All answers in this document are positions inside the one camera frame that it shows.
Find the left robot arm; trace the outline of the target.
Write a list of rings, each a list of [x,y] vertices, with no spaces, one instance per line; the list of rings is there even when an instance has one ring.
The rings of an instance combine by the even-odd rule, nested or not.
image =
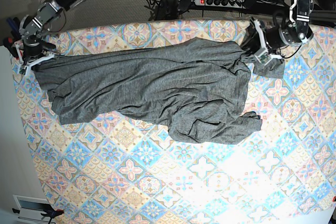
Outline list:
[[[259,20],[250,19],[248,37],[242,44],[242,49],[264,66],[273,59],[289,59],[289,56],[281,54],[282,48],[288,46],[300,48],[313,37],[309,27],[313,0],[291,0],[291,5],[285,5],[285,7],[288,10],[287,13],[280,9],[273,13],[272,28],[266,29]]]

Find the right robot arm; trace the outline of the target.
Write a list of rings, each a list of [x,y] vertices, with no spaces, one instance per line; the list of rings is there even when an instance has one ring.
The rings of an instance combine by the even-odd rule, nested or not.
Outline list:
[[[19,60],[19,73],[29,75],[35,65],[58,56],[56,46],[44,40],[50,31],[51,23],[61,14],[87,0],[44,0],[34,15],[26,15],[19,23],[20,46],[14,43],[14,56]]]

